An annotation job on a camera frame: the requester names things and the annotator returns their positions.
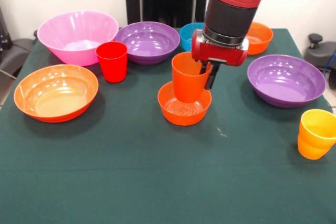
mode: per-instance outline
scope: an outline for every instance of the orange cup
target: orange cup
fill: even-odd
[[[202,63],[196,62],[191,52],[182,52],[173,58],[172,67],[175,97],[185,103],[196,102],[205,88],[211,64],[204,74],[200,74]]]
[[[336,116],[325,110],[307,110],[300,121],[298,149],[308,159],[319,159],[336,143]]]
[[[247,32],[246,38],[249,42],[247,53],[249,55],[257,55],[267,49],[273,39],[273,31],[263,24],[253,22]]]

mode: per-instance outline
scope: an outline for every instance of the table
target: table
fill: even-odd
[[[286,29],[265,54],[301,57]],[[221,66],[203,121],[176,126],[156,96],[171,61],[129,63],[99,78],[79,118],[46,124],[23,115],[13,91],[0,111],[0,223],[335,223],[335,148],[318,161],[297,151],[301,114],[266,104],[239,68]],[[61,63],[39,42],[19,77]]]

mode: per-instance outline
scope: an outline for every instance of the red cup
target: red cup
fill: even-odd
[[[96,54],[104,78],[108,82],[123,81],[127,73],[127,46],[112,41],[100,45]]]

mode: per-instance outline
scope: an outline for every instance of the cup rim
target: cup rim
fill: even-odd
[[[97,53],[98,48],[100,48],[101,46],[106,45],[106,44],[122,44],[122,45],[126,48],[126,52],[124,52],[121,56],[116,57],[116,58],[112,58],[112,59],[111,59],[111,58],[101,57],[101,56],[98,55],[98,53]],[[124,57],[125,55],[127,55],[127,53],[128,53],[128,48],[127,48],[127,46],[126,46],[124,43],[119,42],[119,41],[109,41],[109,42],[105,42],[105,43],[100,44],[100,45],[96,48],[96,55],[97,55],[97,57],[100,58],[100,59],[104,59],[104,60],[117,60],[117,59],[120,59],[120,58]]]
[[[329,111],[326,111],[326,110],[320,110],[320,109],[307,110],[307,111],[305,111],[305,112],[302,114],[302,116],[301,116],[301,120],[300,120],[302,126],[306,129],[306,131],[308,131],[308,132],[309,132],[310,134],[312,134],[313,136],[316,136],[316,137],[321,138],[321,139],[324,139],[324,140],[332,140],[332,139],[336,140],[336,136],[335,136],[335,137],[325,137],[325,136],[320,136],[320,135],[318,135],[318,134],[315,134],[314,132],[312,132],[311,130],[309,130],[309,129],[306,127],[306,124],[304,123],[303,117],[304,117],[305,114],[307,114],[307,113],[309,113],[309,112],[312,112],[312,111],[318,111],[318,112],[321,112],[321,113],[324,113],[324,114],[332,115],[333,117],[336,118],[336,116],[335,116],[333,113],[331,113],[331,112],[329,112]]]
[[[174,66],[174,63],[173,63],[173,62],[174,62],[174,59],[175,59],[176,56],[178,56],[178,55],[182,55],[182,54],[191,54],[191,52],[180,52],[180,53],[178,53],[177,55],[175,55],[175,56],[173,57],[173,59],[172,59],[172,68],[173,68],[173,70],[175,70],[176,72],[178,72],[178,73],[180,73],[180,74],[183,74],[183,75],[185,75],[185,76],[188,76],[188,77],[194,77],[194,78],[197,78],[197,77],[203,76],[203,75],[205,75],[205,74],[208,74],[208,72],[211,71],[211,69],[212,69],[211,66],[209,67],[208,70],[205,71],[205,73],[203,73],[203,74],[198,74],[198,75],[187,74],[187,73],[183,73],[183,72],[179,71],[179,70]]]

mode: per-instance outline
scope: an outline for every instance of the bowl rim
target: bowl rim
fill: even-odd
[[[165,23],[161,23],[161,22],[156,22],[156,21],[140,21],[140,22],[134,22],[134,23],[131,23],[131,24],[128,24],[128,25],[126,25],[126,26],[124,26],[123,28],[121,28],[119,31],[118,31],[118,33],[117,33],[117,35],[115,36],[115,38],[114,38],[114,41],[118,41],[118,42],[121,42],[121,43],[123,43],[123,44],[125,44],[123,41],[121,41],[121,40],[116,40],[116,37],[118,36],[118,34],[120,33],[120,32],[122,32],[124,29],[126,29],[127,27],[130,27],[130,26],[134,26],[134,25],[136,25],[136,24],[145,24],[145,23],[155,23],[155,24],[159,24],[159,25],[162,25],[162,26],[165,26],[165,27],[167,27],[167,28],[169,28],[170,30],[172,30],[173,31],[173,33],[175,33],[176,34],[176,37],[178,37],[178,42],[176,43],[176,45],[174,45],[174,48],[172,49],[172,50],[170,50],[170,51],[167,51],[167,52],[164,52],[164,53],[162,53],[162,54],[155,54],[155,55],[150,55],[150,56],[143,56],[143,55],[137,55],[137,54],[134,54],[134,53],[132,53],[132,52],[127,52],[129,55],[133,55],[133,56],[136,56],[136,57],[143,57],[143,58],[151,58],[151,57],[159,57],[159,56],[162,56],[162,57],[164,57],[164,56],[167,56],[167,55],[170,55],[178,46],[179,46],[179,44],[180,44],[180,42],[181,42],[181,38],[180,38],[180,34],[179,34],[179,32],[178,31],[176,31],[173,27],[171,27],[171,26],[169,26],[169,25],[167,25],[167,24],[165,24]]]
[[[117,30],[115,32],[115,34],[113,36],[111,36],[111,38],[108,40],[108,41],[105,41],[105,42],[110,42],[112,41],[115,36],[118,34],[118,31],[119,31],[119,24],[118,24],[118,21],[113,18],[111,15],[107,14],[107,13],[104,13],[104,12],[100,12],[98,10],[89,10],[89,9],[83,9],[83,10],[71,10],[71,11],[68,11],[68,12],[63,12],[63,13],[59,13],[57,15],[54,15],[54,16],[51,16],[49,17],[47,20],[45,20],[37,29],[37,39],[44,45],[46,46],[47,48],[51,48],[51,49],[54,49],[54,50],[58,50],[58,51],[63,51],[63,52],[68,52],[68,50],[64,50],[62,48],[57,48],[57,47],[52,47],[52,46],[49,46],[47,43],[45,43],[43,40],[40,39],[40,36],[39,36],[39,33],[40,33],[40,29],[43,27],[43,25],[45,25],[47,22],[49,22],[50,20],[52,19],[55,19],[59,16],[64,16],[64,15],[68,15],[68,14],[72,14],[72,13],[77,13],[77,12],[86,12],[86,13],[96,13],[96,14],[101,14],[101,15],[104,15],[104,16],[107,16],[109,18],[111,18],[113,20],[113,22],[116,23],[117,25]],[[89,50],[92,50],[92,49],[95,49],[95,48],[90,48],[90,49],[85,49],[85,50],[82,50],[82,49],[78,49],[78,50],[72,50],[71,52],[85,52],[85,51],[89,51]]]
[[[163,109],[164,111],[166,111],[166,112],[168,112],[168,113],[170,113],[170,114],[172,114],[172,115],[178,115],[178,114],[174,114],[174,113],[172,113],[172,112],[170,112],[170,111],[168,111],[164,106],[163,106],[163,104],[161,103],[161,101],[160,101],[160,99],[159,99],[159,95],[160,95],[160,93],[162,92],[162,89],[164,89],[166,86],[172,86],[173,85],[173,81],[169,81],[169,82],[167,82],[167,83],[165,83],[162,87],[160,87],[160,89],[159,89],[159,91],[158,91],[158,95],[157,95],[157,101],[159,102],[159,105],[160,105],[160,107],[161,107],[161,109]],[[211,105],[211,103],[212,103],[212,95],[211,95],[211,92],[209,91],[209,90],[205,90],[206,91],[206,93],[208,93],[209,95],[210,95],[210,102],[209,102],[209,104],[205,107],[205,108],[203,108],[203,110],[201,111],[201,112],[198,112],[197,114],[192,114],[192,115],[178,115],[178,116],[182,116],[182,117],[190,117],[190,116],[195,116],[195,115],[198,115],[198,114],[201,114],[201,113],[203,113],[204,111],[206,111],[207,109],[209,109],[209,107],[210,107],[210,105]]]
[[[250,73],[250,67],[254,64],[256,64],[258,61],[260,60],[263,60],[265,58],[268,58],[268,57],[273,57],[273,56],[280,56],[280,57],[286,57],[286,58],[292,58],[294,60],[298,60],[298,61],[301,61],[301,62],[304,62],[305,64],[307,65],[310,65],[313,67],[314,71],[316,71],[316,73],[318,75],[320,75],[321,79],[324,80],[323,82],[323,91],[319,94],[319,95],[315,95],[313,98],[311,99],[307,99],[307,100],[303,100],[303,101],[288,101],[288,100],[284,100],[284,99],[279,99],[279,98],[275,98],[275,97],[272,97],[270,96],[269,94],[266,94],[262,91],[260,91],[257,86],[252,82],[251,80],[251,73]],[[282,54],[272,54],[272,55],[265,55],[265,56],[261,56],[259,57],[258,59],[255,59],[253,62],[251,62],[251,64],[248,66],[247,68],[247,78],[248,78],[248,81],[250,82],[250,84],[253,86],[254,89],[258,90],[258,92],[262,93],[263,95],[267,96],[267,97],[270,97],[272,99],[275,99],[277,101],[280,101],[280,102],[284,102],[284,103],[308,103],[308,102],[311,102],[315,99],[317,99],[318,97],[320,97],[321,95],[323,95],[324,91],[326,90],[326,87],[327,87],[327,82],[325,81],[325,78],[323,76],[323,74],[320,72],[320,70],[318,70],[313,64],[303,60],[303,59],[300,59],[298,57],[295,57],[295,56],[291,56],[291,55],[282,55]]]
[[[253,24],[258,24],[258,25],[264,26],[267,30],[269,30],[272,33],[272,36],[269,39],[267,39],[267,40],[263,40],[262,42],[250,42],[250,41],[248,41],[249,45],[260,45],[260,44],[268,43],[268,42],[270,42],[274,38],[274,32],[273,32],[273,30],[271,28],[269,28],[265,24],[259,23],[259,22],[252,22],[251,26]]]
[[[94,90],[93,92],[93,96],[92,98],[90,99],[90,101],[88,101],[84,106],[82,106],[81,108],[75,110],[75,111],[72,111],[68,114],[64,114],[64,115],[58,115],[58,116],[39,116],[37,114],[32,114],[32,113],[29,113],[28,111],[24,111],[21,109],[20,106],[18,106],[17,104],[17,101],[16,101],[16,98],[15,98],[15,94],[18,92],[18,89],[19,89],[19,86],[20,84],[25,81],[26,79],[28,79],[30,76],[32,76],[33,74],[35,73],[38,73],[38,72],[41,72],[42,70],[44,69],[48,69],[48,68],[54,68],[54,67],[78,67],[78,68],[81,68],[83,69],[83,71],[86,71],[87,73],[89,73],[91,76],[94,77],[94,80],[95,80],[95,84],[97,85],[97,89]],[[94,100],[94,98],[96,97],[97,93],[98,93],[98,90],[99,90],[99,81],[98,81],[98,78],[97,76],[91,72],[89,69],[85,68],[85,67],[81,67],[81,66],[78,66],[78,65],[72,65],[72,64],[57,64],[57,65],[51,65],[51,66],[47,66],[47,67],[44,67],[44,68],[40,68],[40,69],[37,69],[36,71],[33,71],[32,73],[30,73],[29,75],[27,75],[26,77],[24,77],[15,87],[15,90],[14,90],[14,93],[13,93],[13,97],[14,97],[14,103],[16,105],[16,107],[21,110],[23,113],[25,113],[26,115],[29,115],[30,117],[33,117],[33,118],[46,118],[46,119],[51,119],[51,118],[59,118],[61,116],[67,116],[67,115],[71,115],[73,113],[75,113],[76,111],[79,111],[83,108],[85,108],[88,104],[91,104],[91,102]]]
[[[189,43],[189,44],[191,44],[191,42],[188,42],[188,41],[182,36],[181,33],[182,33],[182,31],[185,30],[188,26],[195,25],[195,24],[204,26],[205,23],[204,23],[204,22],[192,22],[192,23],[188,23],[188,24],[182,26],[181,29],[180,29],[180,31],[179,31],[179,35],[180,35],[181,39],[182,39],[183,41]]]

